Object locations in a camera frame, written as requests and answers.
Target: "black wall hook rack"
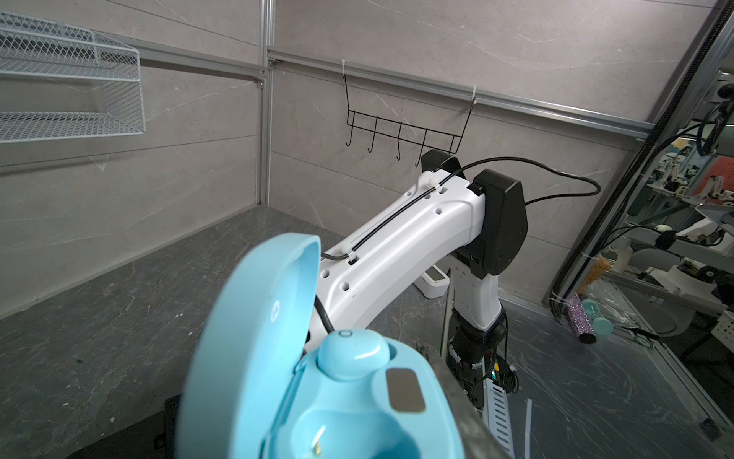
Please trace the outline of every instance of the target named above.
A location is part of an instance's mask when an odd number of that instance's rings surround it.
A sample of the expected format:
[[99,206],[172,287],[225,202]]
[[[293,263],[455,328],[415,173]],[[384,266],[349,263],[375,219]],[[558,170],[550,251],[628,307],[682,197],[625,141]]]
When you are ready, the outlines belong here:
[[[462,129],[461,135],[459,135],[459,134],[452,134],[450,132],[436,131],[435,129],[424,128],[424,127],[421,127],[421,126],[415,126],[413,124],[404,123],[402,121],[388,120],[387,118],[383,118],[381,116],[370,115],[370,114],[367,114],[367,113],[358,112],[357,110],[352,110],[351,106],[349,105],[349,87],[346,84],[346,75],[343,75],[342,76],[342,79],[344,81],[344,91],[346,92],[346,125],[352,128],[350,130],[350,132],[349,132],[349,141],[348,142],[345,142],[346,143],[346,146],[350,146],[352,144],[352,135],[355,132],[355,128],[362,129],[363,131],[367,131],[367,132],[371,132],[372,133],[372,146],[370,148],[367,148],[367,151],[369,153],[372,153],[372,150],[374,149],[374,138],[378,134],[379,135],[382,135],[382,136],[385,136],[385,137],[390,137],[392,139],[397,140],[397,142],[398,142],[398,156],[396,158],[398,159],[398,161],[400,161],[400,142],[401,141],[402,142],[412,143],[413,145],[420,145],[421,146],[421,151],[418,154],[418,160],[415,162],[415,166],[417,167],[421,163],[421,157],[423,156],[423,149],[424,148],[428,148],[429,150],[432,150],[434,148],[436,148],[438,150],[444,150],[444,151],[446,150],[443,147],[435,147],[435,146],[427,145],[426,144],[426,136],[428,135],[429,132],[433,132],[433,133],[440,134],[440,135],[445,135],[445,136],[451,138],[451,146],[448,147],[448,152],[449,153],[456,154],[456,153],[459,152],[459,147],[461,146],[461,140],[464,137],[464,133],[466,132],[466,126],[469,124],[469,117],[471,117],[471,110],[472,110],[472,108],[474,108],[474,104],[476,104],[476,98],[472,99],[472,101],[471,101],[471,104],[469,106],[469,113],[468,113],[468,115],[466,117],[466,121],[464,122],[464,129]],[[367,117],[367,118],[373,118],[374,119],[374,127],[372,129],[369,129],[369,128],[363,128],[362,126],[356,126],[355,125],[355,118],[357,117],[357,115],[363,116],[363,117]],[[388,134],[387,132],[377,131],[377,124],[380,121],[384,121],[386,123],[392,123],[393,125],[395,125],[395,124],[399,125],[399,127],[398,127],[398,135],[395,136],[395,135],[392,135],[392,134]],[[424,133],[423,133],[423,142],[414,142],[413,140],[404,139],[404,138],[400,137],[400,134],[403,132],[403,126],[406,126],[406,127],[412,128],[412,129],[422,129],[424,131]],[[454,150],[454,143],[457,144],[456,150]]]

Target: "glittery purple cylinder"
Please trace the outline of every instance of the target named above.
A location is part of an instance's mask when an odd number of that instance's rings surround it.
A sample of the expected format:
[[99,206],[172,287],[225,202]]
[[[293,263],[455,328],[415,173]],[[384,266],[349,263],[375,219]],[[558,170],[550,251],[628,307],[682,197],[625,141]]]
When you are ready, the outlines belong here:
[[578,293],[573,294],[571,302],[566,307],[566,315],[571,322],[571,328],[576,333],[576,337],[579,341],[584,344],[594,344],[596,342],[596,335],[589,318],[586,316],[584,307],[581,305],[581,298],[578,297]]

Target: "aluminum frame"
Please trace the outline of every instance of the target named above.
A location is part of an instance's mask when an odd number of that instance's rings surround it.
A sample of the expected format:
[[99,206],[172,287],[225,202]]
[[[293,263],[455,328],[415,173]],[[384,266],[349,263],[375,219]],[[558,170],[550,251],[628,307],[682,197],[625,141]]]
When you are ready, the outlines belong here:
[[[322,70],[337,73],[341,73],[342,71],[340,60],[309,56],[307,54],[296,54],[285,49],[275,48],[274,46],[268,47],[268,56],[271,59],[320,68]],[[525,113],[527,115],[540,116],[542,118],[550,118],[551,120],[564,121],[579,126],[600,129],[601,131],[614,132],[635,137],[636,139],[646,138],[654,126],[652,123],[645,121],[629,120],[591,110],[494,93],[492,91],[479,89],[475,91],[472,87],[421,78],[420,76],[409,75],[407,73],[387,71],[353,62],[344,63],[344,73],[376,82],[392,84],[393,86],[444,95],[463,101],[471,101],[473,97],[476,97],[478,104]]]
[[231,73],[233,75],[246,76],[251,79],[265,78],[265,67],[262,65],[211,56],[210,54],[197,53],[196,51],[174,48],[173,46],[159,45],[157,43],[120,35],[105,35],[136,48],[140,52],[140,59],[172,65],[183,65],[207,71]]
[[268,46],[275,40],[275,0],[260,1],[260,64],[265,70],[260,81],[258,130],[258,204],[270,204],[270,139],[272,135],[273,66],[268,58]]

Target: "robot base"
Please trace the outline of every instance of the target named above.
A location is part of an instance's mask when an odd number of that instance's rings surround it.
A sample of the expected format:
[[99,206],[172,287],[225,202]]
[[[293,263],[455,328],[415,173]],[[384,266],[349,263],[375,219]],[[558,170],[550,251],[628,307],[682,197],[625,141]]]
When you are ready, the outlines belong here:
[[443,337],[447,349],[446,365],[474,407],[482,410],[485,403],[482,380],[491,379],[497,346],[507,335],[505,310],[501,309],[497,320],[487,331],[472,327],[456,309],[447,309],[446,313],[450,314],[447,318],[448,329]]

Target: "shelf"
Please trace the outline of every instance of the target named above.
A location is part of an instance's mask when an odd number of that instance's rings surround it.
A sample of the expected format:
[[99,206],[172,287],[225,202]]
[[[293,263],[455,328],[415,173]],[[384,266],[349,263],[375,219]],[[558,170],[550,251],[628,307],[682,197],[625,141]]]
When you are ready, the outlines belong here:
[[10,110],[0,112],[0,143],[145,132],[139,52],[99,32],[0,12],[0,76],[29,84],[39,77],[100,81],[104,102],[99,113],[10,111],[23,102],[19,94],[19,100],[7,101],[4,108]]
[[109,113],[0,112],[0,143],[142,134]]
[[86,65],[56,64],[22,59],[5,60],[2,59],[2,53],[0,53],[0,75],[92,79],[108,82],[140,81],[140,78],[118,72],[114,68],[93,68]]

